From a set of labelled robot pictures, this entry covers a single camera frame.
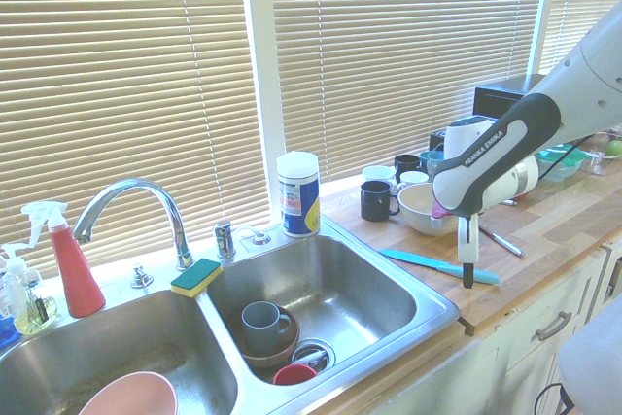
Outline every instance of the butcher block counter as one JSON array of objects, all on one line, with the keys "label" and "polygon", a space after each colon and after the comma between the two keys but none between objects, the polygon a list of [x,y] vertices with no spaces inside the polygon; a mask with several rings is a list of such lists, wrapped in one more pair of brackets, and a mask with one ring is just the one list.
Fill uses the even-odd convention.
[{"label": "butcher block counter", "polygon": [[[438,237],[423,235],[401,215],[381,223],[363,220],[358,187],[322,198],[321,206],[325,215],[376,250],[401,250],[459,264],[455,232]],[[525,255],[516,257],[480,235],[476,267],[498,274],[501,283],[475,283],[470,290],[463,287],[461,279],[395,260],[399,267],[456,303],[460,324],[442,331],[314,414],[369,413],[356,407],[368,406],[370,400],[392,388],[403,389],[400,378],[413,372],[423,377],[435,364],[451,360],[453,353],[485,338],[515,306],[537,296],[622,233],[622,163],[613,162],[605,176],[579,171],[563,182],[540,181],[517,207],[497,205],[479,222]]]}]

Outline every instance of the stainless steel sink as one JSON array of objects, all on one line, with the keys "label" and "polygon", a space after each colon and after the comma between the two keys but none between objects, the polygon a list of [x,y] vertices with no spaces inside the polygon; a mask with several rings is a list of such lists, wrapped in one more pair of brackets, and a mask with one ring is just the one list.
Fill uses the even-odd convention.
[{"label": "stainless steel sink", "polygon": [[[235,257],[196,299],[168,291],[179,274],[173,260],[146,265],[155,277],[146,289],[129,287],[128,270],[105,310],[57,320],[1,351],[2,415],[78,414],[107,383],[138,370],[173,383],[179,415],[305,414],[458,319],[453,303],[326,217],[310,238],[279,225],[268,233],[267,245],[236,242]],[[194,257],[216,259],[216,251]],[[329,346],[331,365],[294,386],[258,377],[226,327],[257,300],[288,308],[302,341]]]},{"label": "stainless steel sink", "polygon": [[197,303],[162,291],[18,345],[0,360],[0,412],[77,415],[134,371],[163,374],[180,415],[228,414],[237,399],[236,379]]},{"label": "stainless steel sink", "polygon": [[308,413],[458,319],[452,302],[325,217],[313,237],[294,239],[279,226],[269,235],[265,246],[242,242],[223,263],[203,298],[206,316],[220,335],[247,304],[272,301],[296,316],[301,340],[329,345],[334,365],[302,384],[267,384],[227,333],[220,342],[245,395],[235,413]]},{"label": "stainless steel sink", "polygon": [[225,268],[208,287],[223,319],[254,301],[290,310],[300,339],[321,339],[338,362],[406,326],[415,297],[328,236],[314,236]]}]

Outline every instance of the green scouring pad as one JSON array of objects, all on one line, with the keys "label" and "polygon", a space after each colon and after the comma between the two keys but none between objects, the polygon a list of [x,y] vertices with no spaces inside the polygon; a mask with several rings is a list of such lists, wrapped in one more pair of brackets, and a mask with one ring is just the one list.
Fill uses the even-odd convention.
[{"label": "green scouring pad", "polygon": [[171,291],[194,298],[221,272],[219,262],[200,259],[171,282]]}]

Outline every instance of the gray mug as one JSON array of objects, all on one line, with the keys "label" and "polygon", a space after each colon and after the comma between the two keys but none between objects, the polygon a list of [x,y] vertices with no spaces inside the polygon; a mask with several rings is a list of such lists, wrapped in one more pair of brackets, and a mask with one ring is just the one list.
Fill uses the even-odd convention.
[{"label": "gray mug", "polygon": [[[279,329],[281,321],[287,322],[283,329]],[[269,355],[291,325],[290,317],[281,314],[279,307],[269,301],[256,301],[242,311],[246,344],[258,356]]]}]

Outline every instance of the white bowl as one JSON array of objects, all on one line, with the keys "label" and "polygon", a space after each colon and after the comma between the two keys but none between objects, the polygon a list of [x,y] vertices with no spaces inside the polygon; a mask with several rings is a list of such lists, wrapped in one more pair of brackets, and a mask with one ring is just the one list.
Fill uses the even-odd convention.
[{"label": "white bowl", "polygon": [[437,236],[455,232],[458,229],[458,218],[456,216],[442,218],[440,228],[432,226],[430,220],[434,204],[432,184],[417,184],[406,187],[397,195],[397,201],[399,201],[399,211],[408,225],[421,233]]}]

